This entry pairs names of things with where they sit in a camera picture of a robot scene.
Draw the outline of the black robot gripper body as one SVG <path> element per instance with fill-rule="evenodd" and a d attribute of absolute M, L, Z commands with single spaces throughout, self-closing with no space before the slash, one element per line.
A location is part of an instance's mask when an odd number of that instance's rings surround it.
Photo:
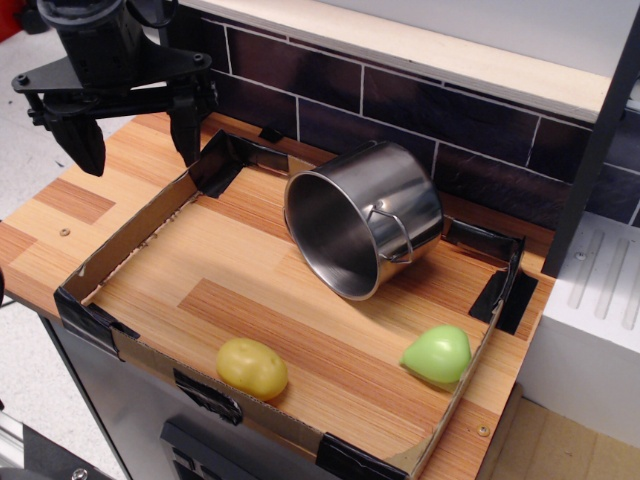
<path fill-rule="evenodd" d="M 167 28 L 178 2 L 161 2 L 155 19 L 136 1 L 39 1 L 36 8 L 66 55 L 12 80 L 35 124 L 166 111 L 179 125 L 196 125 L 215 108 L 211 57 L 159 45 L 145 33 Z"/>

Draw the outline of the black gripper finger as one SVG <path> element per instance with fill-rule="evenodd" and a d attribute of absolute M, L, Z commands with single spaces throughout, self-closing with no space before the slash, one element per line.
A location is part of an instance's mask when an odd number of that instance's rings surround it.
<path fill-rule="evenodd" d="M 44 107 L 45 127 L 69 157 L 87 174 L 102 176 L 105 143 L 93 109 L 96 102 L 54 103 Z"/>
<path fill-rule="evenodd" d="M 180 93 L 173 98 L 168 115 L 175 149 L 185 165 L 191 166 L 200 158 L 201 122 L 206 117 L 206 105 L 196 93 Z"/>

